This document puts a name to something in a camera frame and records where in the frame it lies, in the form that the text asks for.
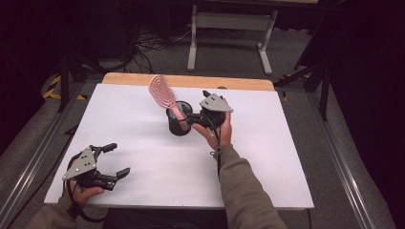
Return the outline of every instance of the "wooden table edge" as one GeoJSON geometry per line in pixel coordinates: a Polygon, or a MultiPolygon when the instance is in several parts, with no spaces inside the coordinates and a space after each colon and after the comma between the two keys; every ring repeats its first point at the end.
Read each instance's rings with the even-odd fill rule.
{"type": "MultiPolygon", "coordinates": [[[[102,84],[148,86],[155,74],[145,73],[107,73],[102,84]]],[[[246,79],[228,77],[210,77],[195,75],[165,75],[171,87],[184,88],[219,88],[231,90],[274,91],[273,83],[266,79],[246,79]]]]}

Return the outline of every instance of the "metal stand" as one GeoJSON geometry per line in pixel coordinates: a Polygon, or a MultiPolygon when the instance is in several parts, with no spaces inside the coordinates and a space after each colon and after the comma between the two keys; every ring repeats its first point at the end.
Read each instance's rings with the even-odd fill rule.
{"type": "Polygon", "coordinates": [[[264,31],[265,37],[262,43],[257,45],[265,74],[272,74],[270,63],[268,61],[266,48],[268,40],[273,31],[274,23],[277,17],[277,11],[274,10],[271,16],[268,15],[244,15],[230,13],[210,13],[197,12],[197,6],[193,6],[191,17],[191,45],[188,54],[187,70],[193,72],[196,67],[197,55],[197,28],[216,28],[232,30],[250,30],[264,31]]]}

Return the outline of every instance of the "white tabletop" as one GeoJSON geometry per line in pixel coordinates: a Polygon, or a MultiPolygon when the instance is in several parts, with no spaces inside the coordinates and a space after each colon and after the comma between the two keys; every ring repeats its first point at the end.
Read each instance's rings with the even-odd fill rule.
{"type": "MultiPolygon", "coordinates": [[[[173,88],[178,100],[201,109],[202,89],[173,88]]],[[[275,92],[213,90],[234,109],[232,143],[250,162],[276,208],[313,208],[309,187],[275,92]]],[[[114,191],[90,205],[117,208],[223,208],[216,161],[205,139],[192,130],[175,136],[165,110],[146,86],[99,84],[45,198],[56,203],[70,158],[89,145],[116,143],[101,154],[97,169],[114,176],[131,167],[114,191]]]]}

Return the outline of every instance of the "gray sleeve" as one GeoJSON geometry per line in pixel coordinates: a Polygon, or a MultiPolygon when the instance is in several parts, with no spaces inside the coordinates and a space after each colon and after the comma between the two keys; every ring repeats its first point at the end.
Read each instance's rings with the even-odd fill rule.
{"type": "Polygon", "coordinates": [[[69,215],[72,203],[69,197],[61,197],[56,205],[46,205],[31,219],[26,229],[76,228],[76,221],[69,215]]]}
{"type": "Polygon", "coordinates": [[[229,228],[287,228],[249,162],[232,145],[221,149],[221,164],[221,193],[229,228]]]}

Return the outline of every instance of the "black cup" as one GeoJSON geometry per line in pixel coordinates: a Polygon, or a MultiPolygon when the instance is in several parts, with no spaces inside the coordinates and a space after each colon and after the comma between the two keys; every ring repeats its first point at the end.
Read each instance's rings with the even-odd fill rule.
{"type": "MultiPolygon", "coordinates": [[[[188,113],[193,113],[193,108],[187,102],[176,101],[176,105],[184,118],[186,118],[186,115],[188,113]]],[[[166,109],[166,114],[169,119],[169,131],[173,135],[187,135],[190,132],[191,126],[187,124],[187,121],[185,119],[177,120],[175,114],[171,109],[166,109]]]]}

